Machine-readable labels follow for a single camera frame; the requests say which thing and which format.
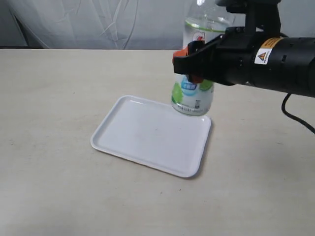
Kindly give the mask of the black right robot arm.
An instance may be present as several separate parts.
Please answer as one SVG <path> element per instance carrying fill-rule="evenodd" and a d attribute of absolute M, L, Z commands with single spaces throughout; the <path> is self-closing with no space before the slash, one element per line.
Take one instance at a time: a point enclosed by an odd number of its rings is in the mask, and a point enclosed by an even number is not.
<path fill-rule="evenodd" d="M 208 43 L 193 41 L 173 54 L 176 74 L 191 83 L 210 80 L 301 96 L 315 95 L 315 40 L 245 33 L 230 27 Z"/>

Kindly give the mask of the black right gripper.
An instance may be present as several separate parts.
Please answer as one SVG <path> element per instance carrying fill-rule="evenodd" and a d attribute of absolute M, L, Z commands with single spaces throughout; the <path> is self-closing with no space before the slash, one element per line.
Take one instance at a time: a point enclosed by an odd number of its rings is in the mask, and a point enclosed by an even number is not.
<path fill-rule="evenodd" d="M 232 86 L 252 85 L 251 68 L 263 42 L 275 37 L 264 31 L 247 33 L 245 27 L 229 27 L 209 42 L 195 40 L 173 53 L 173 71 L 187 75 L 188 81 L 209 80 Z"/>

